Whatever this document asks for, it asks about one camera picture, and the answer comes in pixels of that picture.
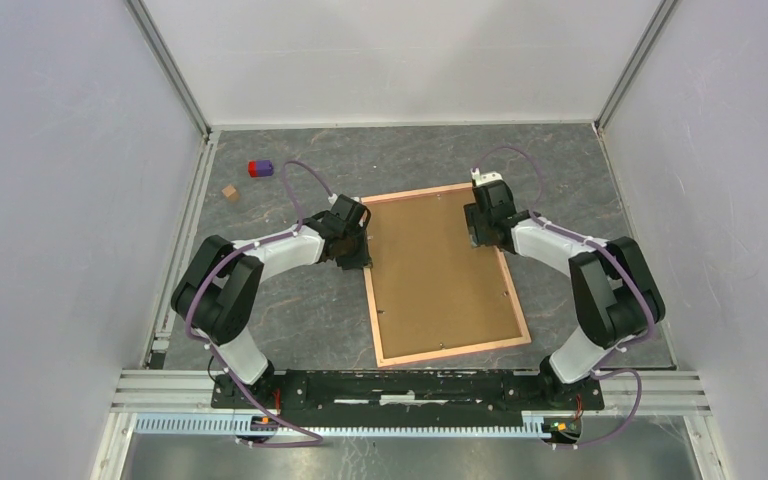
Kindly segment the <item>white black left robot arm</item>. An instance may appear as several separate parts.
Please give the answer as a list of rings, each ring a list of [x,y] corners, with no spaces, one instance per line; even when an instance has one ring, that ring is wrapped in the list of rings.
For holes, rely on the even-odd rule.
[[[367,228],[371,210],[359,200],[333,195],[331,207],[266,237],[205,239],[176,285],[171,309],[185,333],[214,353],[235,392],[250,407],[274,394],[271,362],[256,345],[248,324],[261,283],[303,266],[333,261],[343,270],[371,265]]]

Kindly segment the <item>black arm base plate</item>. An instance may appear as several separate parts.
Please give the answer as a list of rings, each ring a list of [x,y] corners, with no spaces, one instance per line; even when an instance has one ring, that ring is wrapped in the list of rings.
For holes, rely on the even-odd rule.
[[[601,385],[563,386],[536,371],[286,370],[250,389],[302,427],[513,427],[524,412],[601,411]]]

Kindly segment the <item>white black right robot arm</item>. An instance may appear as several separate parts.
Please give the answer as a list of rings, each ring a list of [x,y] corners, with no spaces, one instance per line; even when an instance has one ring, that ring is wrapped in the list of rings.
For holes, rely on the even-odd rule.
[[[565,275],[578,325],[540,366],[537,392],[562,408],[614,352],[650,338],[666,306],[638,243],[585,236],[533,211],[520,211],[502,177],[475,172],[464,213],[471,242],[536,260]]]

